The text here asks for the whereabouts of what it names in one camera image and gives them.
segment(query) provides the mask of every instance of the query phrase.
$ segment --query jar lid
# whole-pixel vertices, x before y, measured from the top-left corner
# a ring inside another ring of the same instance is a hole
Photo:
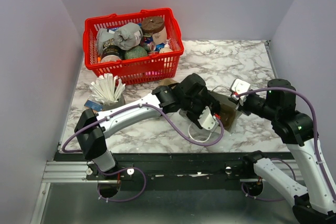
[[[145,18],[141,28],[145,34],[156,34],[164,28],[164,20],[160,16]]]

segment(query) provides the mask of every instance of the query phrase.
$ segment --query black mount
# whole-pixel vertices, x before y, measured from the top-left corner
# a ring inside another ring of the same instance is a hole
[[[300,224],[335,224],[336,215],[330,211],[328,215],[317,212],[311,208],[309,203],[309,195],[305,194],[301,197],[294,196],[295,205],[293,206],[293,213]]]
[[[97,118],[93,110],[85,110],[78,120],[75,132],[96,121]],[[97,158],[107,150],[103,129],[99,125],[91,127],[79,134],[77,140],[85,160]]]

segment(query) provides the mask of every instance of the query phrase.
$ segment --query green yarn ball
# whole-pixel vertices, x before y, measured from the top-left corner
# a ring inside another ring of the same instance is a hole
[[[147,51],[143,47],[136,46],[125,52],[125,60],[138,59],[147,55]]]

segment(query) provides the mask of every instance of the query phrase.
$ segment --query marble surface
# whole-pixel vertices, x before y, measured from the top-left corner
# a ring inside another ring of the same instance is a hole
[[[180,58],[174,80],[180,82],[191,73],[199,74],[209,90],[224,85],[229,87],[234,79],[241,78],[253,83],[253,88],[265,87],[274,78],[272,68],[262,41],[205,40],[184,41],[185,51]],[[69,112],[62,144],[74,132],[75,125],[85,109],[83,106],[90,95],[89,84],[95,74],[81,66],[79,79]],[[150,93],[158,82],[127,86],[124,92],[126,103],[138,100]],[[216,92],[227,94],[225,88]],[[171,120],[187,134],[189,121],[178,113]],[[216,139],[216,134],[209,141]],[[201,147],[182,139],[164,118],[149,119],[132,125],[107,139],[108,149],[115,153],[130,152],[264,152],[288,151],[280,138],[271,129],[270,122],[255,115],[242,115],[235,132],[226,134],[211,147]],[[78,142],[72,140],[69,150],[77,150]]]

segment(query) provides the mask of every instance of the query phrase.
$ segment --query red basket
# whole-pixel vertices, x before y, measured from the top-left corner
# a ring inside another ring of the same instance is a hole
[[[173,52],[156,54],[139,59],[119,60],[115,62],[98,63],[96,49],[96,35],[100,28],[115,28],[129,22],[140,23],[147,17],[160,16],[164,19],[167,37]],[[174,77],[180,56],[184,48],[181,40],[181,31],[173,12],[169,8],[141,10],[139,13],[88,18],[85,20],[83,34],[83,49],[85,66],[97,76],[112,73],[121,78],[126,85],[161,80]]]

